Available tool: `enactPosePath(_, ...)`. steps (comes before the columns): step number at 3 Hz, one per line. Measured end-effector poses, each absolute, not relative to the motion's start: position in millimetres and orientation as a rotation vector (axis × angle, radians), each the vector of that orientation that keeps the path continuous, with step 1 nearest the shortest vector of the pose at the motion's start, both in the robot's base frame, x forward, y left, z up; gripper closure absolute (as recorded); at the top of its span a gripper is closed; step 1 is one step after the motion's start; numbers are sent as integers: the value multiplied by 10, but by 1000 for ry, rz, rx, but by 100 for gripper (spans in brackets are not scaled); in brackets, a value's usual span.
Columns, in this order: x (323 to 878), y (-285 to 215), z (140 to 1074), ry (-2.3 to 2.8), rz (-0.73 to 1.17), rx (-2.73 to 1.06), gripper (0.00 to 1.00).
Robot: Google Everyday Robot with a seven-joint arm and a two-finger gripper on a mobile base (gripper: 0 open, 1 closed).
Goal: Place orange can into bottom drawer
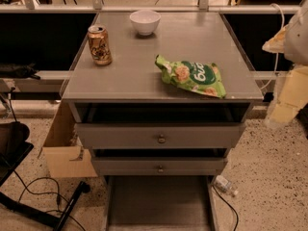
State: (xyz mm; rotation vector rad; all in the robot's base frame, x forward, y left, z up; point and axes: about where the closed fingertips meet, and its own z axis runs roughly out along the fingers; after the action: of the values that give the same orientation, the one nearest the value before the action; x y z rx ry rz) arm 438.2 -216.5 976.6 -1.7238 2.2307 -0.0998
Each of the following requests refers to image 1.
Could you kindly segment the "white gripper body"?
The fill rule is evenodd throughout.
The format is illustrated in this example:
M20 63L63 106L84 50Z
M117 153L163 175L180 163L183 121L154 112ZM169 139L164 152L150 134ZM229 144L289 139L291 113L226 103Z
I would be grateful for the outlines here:
M308 66L297 64L285 78L278 79L273 96L265 124L269 128L280 128L290 123L308 104Z

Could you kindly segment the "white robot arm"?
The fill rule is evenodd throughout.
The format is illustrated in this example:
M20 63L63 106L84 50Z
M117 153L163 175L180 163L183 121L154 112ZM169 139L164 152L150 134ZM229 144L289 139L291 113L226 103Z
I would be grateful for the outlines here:
M274 99L269 104L266 124L278 128L291 122L308 104L308 9L299 9L262 49L282 53L295 65L284 82L276 82Z

